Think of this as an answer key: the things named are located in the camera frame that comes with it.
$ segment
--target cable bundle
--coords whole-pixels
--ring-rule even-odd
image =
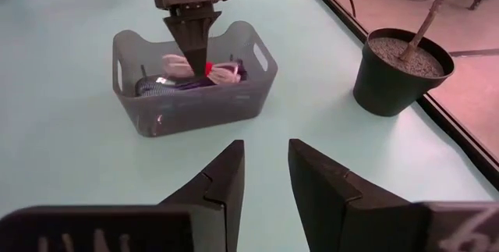
[[[167,76],[178,78],[193,77],[194,71],[187,62],[186,57],[168,54],[163,56],[164,70]],[[224,62],[213,65],[208,62],[205,76],[215,84],[238,83],[241,80],[238,62]]]
[[[214,65],[206,64],[205,76],[196,77],[187,59],[178,55],[165,55],[162,57],[164,75],[147,76],[142,68],[143,78],[136,84],[137,96],[158,96],[174,94],[199,87],[209,87],[219,84],[232,84],[245,80],[247,73],[242,66],[242,60],[223,62]],[[170,79],[179,80],[174,84],[167,83]]]

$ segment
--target floor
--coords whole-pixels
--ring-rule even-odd
[[[351,9],[349,0],[338,0]],[[356,18],[368,30],[416,31],[433,0],[353,0]],[[426,36],[448,51],[499,48],[499,0],[447,0]],[[499,55],[455,58],[455,74],[430,93],[499,158]]]

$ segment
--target printed number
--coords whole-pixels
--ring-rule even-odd
[[[490,243],[490,237],[479,232],[476,228],[494,216],[498,208],[488,208],[468,219],[446,240],[440,242],[440,248],[447,252],[465,252],[461,250],[464,243],[473,242],[469,252],[499,252],[499,236],[495,243]]]

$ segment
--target bin handle hole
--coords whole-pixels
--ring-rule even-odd
[[[123,92],[123,81],[122,81],[122,63],[118,61],[118,87],[121,92]]]
[[[255,53],[255,56],[257,57],[258,62],[260,63],[260,65],[262,66],[264,71],[267,72],[268,61],[267,61],[267,58],[265,58],[264,53],[262,53],[262,50],[260,49],[260,46],[258,44],[255,44],[253,46],[253,53]]]

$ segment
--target black table edge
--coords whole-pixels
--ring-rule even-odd
[[[336,0],[322,0],[362,42],[368,31]],[[430,94],[417,100],[424,112],[466,153],[471,162],[499,190],[499,162],[446,108]]]

